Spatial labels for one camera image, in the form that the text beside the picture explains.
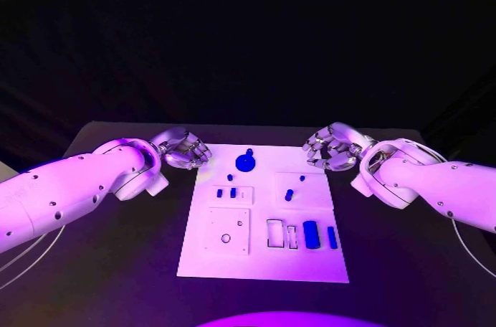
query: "black curtain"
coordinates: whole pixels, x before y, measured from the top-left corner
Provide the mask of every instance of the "black curtain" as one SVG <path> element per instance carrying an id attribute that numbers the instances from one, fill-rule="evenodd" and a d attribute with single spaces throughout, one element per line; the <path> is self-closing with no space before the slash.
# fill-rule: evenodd
<path id="1" fill-rule="evenodd" d="M 60 157 L 92 120 L 339 120 L 424 130 L 447 153 L 494 115 L 494 0 L 0 7 L 0 160 L 19 171 Z"/>

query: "small blue piece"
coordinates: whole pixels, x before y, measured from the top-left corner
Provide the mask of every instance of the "small blue piece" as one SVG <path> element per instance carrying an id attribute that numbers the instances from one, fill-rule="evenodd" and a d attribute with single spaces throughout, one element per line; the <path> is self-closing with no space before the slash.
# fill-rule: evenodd
<path id="1" fill-rule="evenodd" d="M 254 151 L 251 149 L 246 150 L 245 155 L 238 156 L 235 160 L 235 167 L 239 171 L 244 171 L 244 172 L 254 170 L 255 159 L 254 159 Z"/>
<path id="2" fill-rule="evenodd" d="M 304 245 L 310 250 L 320 248 L 318 231 L 316 221 L 303 222 Z"/>
<path id="3" fill-rule="evenodd" d="M 327 227 L 329 243 L 333 250 L 337 249 L 336 234 L 333 233 L 333 227 Z"/>
<path id="4" fill-rule="evenodd" d="M 284 197 L 284 199 L 287 200 L 287 202 L 291 201 L 293 193 L 294 193 L 293 189 L 288 189 L 288 190 L 287 190 L 287 196 Z"/>

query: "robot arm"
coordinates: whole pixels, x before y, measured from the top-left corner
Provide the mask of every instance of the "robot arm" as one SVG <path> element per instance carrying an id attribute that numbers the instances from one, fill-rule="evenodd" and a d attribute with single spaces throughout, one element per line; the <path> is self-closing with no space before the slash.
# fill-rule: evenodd
<path id="1" fill-rule="evenodd" d="M 92 153 L 52 162 L 0 183 L 0 253 L 88 214 L 111 192 L 120 200 L 143 190 L 154 196 L 169 185 L 169 165 L 193 169 L 212 153 L 183 128 L 151 142 L 122 138 Z"/>
<path id="2" fill-rule="evenodd" d="M 311 157 L 327 146 L 330 159 Z M 376 142 L 350 126 L 334 123 L 307 140 L 308 164 L 331 171 L 359 162 L 352 186 L 386 205 L 404 209 L 418 195 L 444 216 L 490 232 L 496 230 L 496 169 L 447 162 L 421 144 L 401 138 Z"/>

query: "blue rectangular block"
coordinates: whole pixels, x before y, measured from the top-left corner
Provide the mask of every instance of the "blue rectangular block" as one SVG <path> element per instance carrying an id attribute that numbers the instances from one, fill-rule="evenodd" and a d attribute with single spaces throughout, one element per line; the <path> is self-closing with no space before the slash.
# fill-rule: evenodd
<path id="1" fill-rule="evenodd" d="M 304 245 L 310 250 L 320 248 L 318 231 L 316 221 L 303 222 Z"/>
<path id="2" fill-rule="evenodd" d="M 337 249 L 336 234 L 333 233 L 333 227 L 327 227 L 329 243 L 333 250 Z"/>

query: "dark table surface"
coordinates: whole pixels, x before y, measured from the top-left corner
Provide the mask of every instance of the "dark table surface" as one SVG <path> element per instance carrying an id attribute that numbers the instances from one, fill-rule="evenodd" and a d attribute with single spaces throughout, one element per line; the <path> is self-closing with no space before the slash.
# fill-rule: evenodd
<path id="1" fill-rule="evenodd" d="M 91 152 L 115 138 L 150 139 L 170 126 L 94 122 L 65 155 Z M 300 146 L 317 130 L 186 127 L 207 143 L 272 146 Z M 378 140 L 421 141 L 412 130 L 363 131 Z M 362 196 L 349 185 L 356 171 L 327 174 L 349 284 L 179 278 L 196 171 L 163 166 L 167 189 L 156 197 L 144 192 L 127 202 L 108 196 L 96 210 L 68 225 L 39 264 L 0 291 L 1 326 L 194 326 L 259 311 L 329 313 L 386 326 L 493 326 L 496 279 L 463 250 L 448 218 L 422 199 L 398 210 Z M 461 226 L 461 234 L 496 268 L 479 231 Z M 40 252 L 1 274 L 1 282 Z"/>

